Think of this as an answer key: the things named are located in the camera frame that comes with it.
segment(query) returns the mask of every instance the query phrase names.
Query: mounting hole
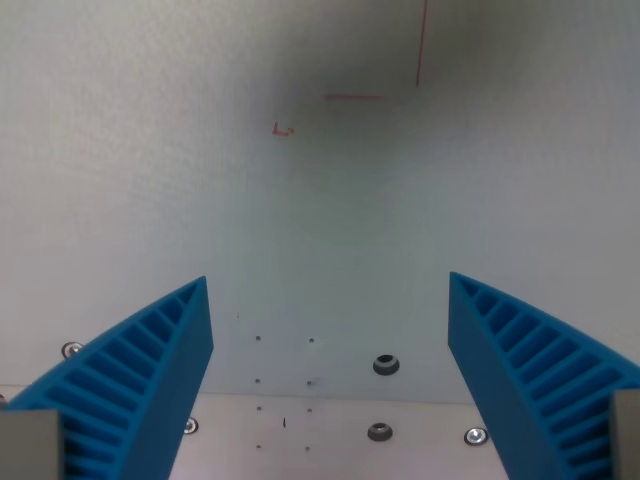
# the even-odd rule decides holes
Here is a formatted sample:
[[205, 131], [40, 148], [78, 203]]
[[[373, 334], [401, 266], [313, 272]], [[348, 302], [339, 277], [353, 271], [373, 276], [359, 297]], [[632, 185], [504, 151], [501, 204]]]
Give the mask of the mounting hole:
[[400, 360], [393, 355], [380, 355], [373, 362], [373, 371], [387, 377], [400, 370]]
[[189, 420], [187, 420], [187, 424], [184, 426], [184, 434], [193, 435], [198, 431], [198, 428], [200, 428], [200, 425], [198, 425], [198, 421], [193, 417], [189, 417]]
[[84, 345], [79, 342], [68, 342], [62, 346], [62, 356], [67, 359], [73, 357], [76, 353], [82, 350]]
[[489, 433], [484, 428], [470, 428], [464, 434], [464, 443], [472, 447], [484, 445], [489, 441]]
[[393, 437], [393, 430], [386, 423], [374, 423], [369, 427], [367, 436], [374, 442], [386, 442]]

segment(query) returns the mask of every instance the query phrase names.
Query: red pen mark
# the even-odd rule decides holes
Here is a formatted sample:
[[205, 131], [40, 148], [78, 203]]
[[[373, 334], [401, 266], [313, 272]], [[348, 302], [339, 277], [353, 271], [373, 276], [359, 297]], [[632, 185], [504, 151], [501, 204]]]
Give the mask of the red pen mark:
[[296, 131], [293, 128], [288, 128], [285, 132], [283, 132], [282, 130], [278, 130], [278, 122], [276, 122], [276, 124], [273, 126], [273, 133], [274, 135], [279, 135], [281, 137], [288, 137], [290, 133], [296, 133]]
[[424, 0], [422, 11], [422, 32], [420, 33], [420, 52], [418, 53], [418, 73], [416, 73], [416, 87], [420, 86], [420, 72], [422, 71], [422, 53], [424, 51], [424, 30], [427, 26], [427, 0]]
[[382, 95], [354, 95], [348, 93], [328, 93], [324, 96], [327, 100], [382, 100]]

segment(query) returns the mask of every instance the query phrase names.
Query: bolt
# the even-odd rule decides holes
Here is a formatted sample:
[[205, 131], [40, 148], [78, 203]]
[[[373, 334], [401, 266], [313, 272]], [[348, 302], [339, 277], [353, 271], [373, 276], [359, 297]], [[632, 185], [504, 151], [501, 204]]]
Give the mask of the bolt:
[[464, 434], [464, 441], [467, 445], [484, 445], [489, 440], [489, 434], [484, 428], [471, 428]]
[[78, 342], [68, 342], [62, 346], [62, 356], [66, 358], [73, 357], [76, 353], [84, 348], [84, 345]]
[[187, 420], [187, 424], [184, 427], [184, 434], [193, 435], [198, 431], [198, 428], [198, 421], [193, 417], [189, 417], [189, 419]]

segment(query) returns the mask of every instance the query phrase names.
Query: white wall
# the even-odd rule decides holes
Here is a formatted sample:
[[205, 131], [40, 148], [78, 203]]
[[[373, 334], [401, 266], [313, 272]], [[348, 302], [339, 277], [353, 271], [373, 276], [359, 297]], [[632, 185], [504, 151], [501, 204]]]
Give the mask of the white wall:
[[469, 402], [451, 270], [640, 360], [640, 3], [430, 0], [416, 89], [421, 16], [4, 0], [0, 383], [201, 274], [207, 392]]
[[[7, 398], [18, 390], [0, 386]], [[193, 416], [200, 428], [183, 438], [171, 480], [507, 479], [492, 443], [464, 443], [482, 425], [470, 406], [201, 394]], [[367, 438], [377, 422], [391, 440]]]

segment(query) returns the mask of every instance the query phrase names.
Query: blue ribbed gripper pad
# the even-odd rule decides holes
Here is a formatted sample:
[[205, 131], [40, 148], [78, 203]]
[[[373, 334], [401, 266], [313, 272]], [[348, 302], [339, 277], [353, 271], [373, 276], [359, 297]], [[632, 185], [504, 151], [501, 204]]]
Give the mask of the blue ribbed gripper pad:
[[60, 412], [67, 480], [167, 480], [212, 351], [202, 277], [100, 335], [6, 409]]
[[510, 480], [612, 478], [609, 402], [640, 368], [566, 323], [452, 273], [449, 347]]

